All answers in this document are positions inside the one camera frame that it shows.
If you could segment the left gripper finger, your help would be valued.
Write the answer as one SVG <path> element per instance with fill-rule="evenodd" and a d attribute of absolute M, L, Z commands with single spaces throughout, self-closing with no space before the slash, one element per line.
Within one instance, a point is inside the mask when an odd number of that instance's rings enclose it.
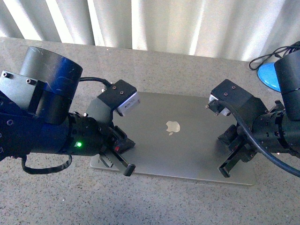
<path fill-rule="evenodd" d="M 113 135 L 114 135 L 113 149 L 115 152 L 119 154 L 123 154 L 135 146 L 135 142 L 129 139 L 126 133 L 118 126 L 114 127 Z"/>

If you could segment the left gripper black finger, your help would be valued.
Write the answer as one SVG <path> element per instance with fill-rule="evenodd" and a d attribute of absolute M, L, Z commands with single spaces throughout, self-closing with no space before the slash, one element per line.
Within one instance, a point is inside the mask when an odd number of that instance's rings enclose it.
<path fill-rule="evenodd" d="M 120 154 L 116 152 L 104 152 L 100 153 L 99 156 L 102 163 L 107 168 L 112 168 L 113 166 L 125 176 L 131 176 L 135 170 L 135 165 L 128 163 Z"/>

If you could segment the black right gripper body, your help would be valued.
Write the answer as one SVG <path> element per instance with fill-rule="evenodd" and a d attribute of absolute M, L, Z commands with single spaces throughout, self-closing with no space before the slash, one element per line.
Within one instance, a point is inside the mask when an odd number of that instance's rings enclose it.
<path fill-rule="evenodd" d="M 238 110 L 221 100 L 217 104 L 228 108 L 236 120 L 238 146 L 227 146 L 231 153 L 240 150 L 240 161 L 243 162 L 248 162 L 257 153 L 261 153 L 272 163 L 283 164 L 275 156 L 276 153 L 286 152 L 286 115 L 281 101 L 277 100 L 270 110 L 256 97 Z"/>

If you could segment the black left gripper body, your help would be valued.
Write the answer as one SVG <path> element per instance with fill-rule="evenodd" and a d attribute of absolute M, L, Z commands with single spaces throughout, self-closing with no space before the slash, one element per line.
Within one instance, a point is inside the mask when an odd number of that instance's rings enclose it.
<path fill-rule="evenodd" d="M 95 156 L 104 152 L 115 152 L 113 111 L 99 98 L 92 100 L 87 116 L 70 112 L 68 115 L 67 166 L 72 156 Z"/>

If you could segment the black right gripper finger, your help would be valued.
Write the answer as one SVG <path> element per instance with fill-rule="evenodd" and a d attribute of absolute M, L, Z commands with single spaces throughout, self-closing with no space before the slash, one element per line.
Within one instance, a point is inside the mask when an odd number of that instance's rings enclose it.
<path fill-rule="evenodd" d="M 237 127 L 235 125 L 231 125 L 222 135 L 218 137 L 218 140 L 226 146 L 237 147 L 237 138 Z"/>
<path fill-rule="evenodd" d="M 225 178 L 230 178 L 230 171 L 233 169 L 233 167 L 240 161 L 241 159 L 241 151 L 236 150 L 233 151 L 228 158 L 224 161 L 222 165 L 218 167 L 218 170 L 221 172 L 221 174 Z"/>

